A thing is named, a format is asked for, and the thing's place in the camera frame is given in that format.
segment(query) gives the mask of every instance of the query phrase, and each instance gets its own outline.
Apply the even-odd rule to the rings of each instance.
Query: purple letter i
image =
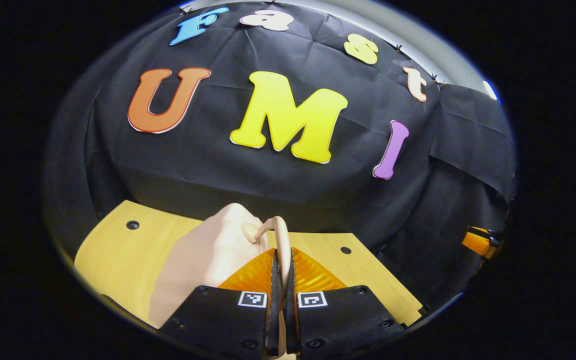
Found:
[[[392,132],[390,133],[390,140],[388,141],[386,152],[384,152],[381,162],[372,169],[372,175],[375,178],[388,180],[393,177],[397,156],[400,154],[400,150],[402,150],[404,140],[406,140],[410,134],[404,124],[397,122],[397,120],[390,122],[390,129]]]

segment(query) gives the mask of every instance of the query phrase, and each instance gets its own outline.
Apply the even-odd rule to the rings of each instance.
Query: orange letter u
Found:
[[[197,85],[201,80],[210,77],[211,72],[201,67],[189,67],[179,71],[181,82],[170,107],[162,114],[153,114],[151,112],[153,96],[162,80],[171,74],[170,69],[156,68],[141,75],[141,83],[128,107],[128,122],[138,132],[161,134],[181,123]]]

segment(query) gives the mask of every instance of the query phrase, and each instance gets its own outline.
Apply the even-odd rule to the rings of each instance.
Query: screw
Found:
[[[139,223],[137,221],[134,221],[134,219],[131,219],[126,223],[126,228],[130,230],[136,230],[137,228],[139,228]]]
[[[247,349],[254,349],[257,347],[257,342],[255,340],[245,340],[241,342],[241,345]]]
[[[311,349],[317,349],[318,347],[324,346],[324,344],[326,344],[326,341],[323,341],[322,339],[313,339],[306,342],[306,346]]]
[[[186,11],[186,8],[187,8],[187,7],[188,7],[188,6],[179,7],[179,9],[177,9],[176,12],[185,15],[185,14],[188,14],[189,12],[193,11],[192,7],[190,8],[190,10]]]

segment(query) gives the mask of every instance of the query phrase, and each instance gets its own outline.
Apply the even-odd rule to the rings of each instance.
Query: orange soft finger pad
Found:
[[[298,248],[292,248],[294,260],[294,292],[322,292],[343,289],[346,285],[336,276]]]
[[[260,253],[222,282],[219,288],[270,294],[274,257],[275,248]]]

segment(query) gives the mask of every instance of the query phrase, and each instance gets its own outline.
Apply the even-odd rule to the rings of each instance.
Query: letter m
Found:
[[[250,74],[249,79],[254,84],[252,97],[240,128],[230,133],[230,141],[250,148],[262,148],[266,137],[261,134],[261,129],[267,118],[275,151],[284,150],[303,128],[301,138],[290,149],[292,154],[327,164],[332,132],[339,112],[347,107],[348,100],[331,89],[318,89],[296,107],[286,76],[256,71]]]

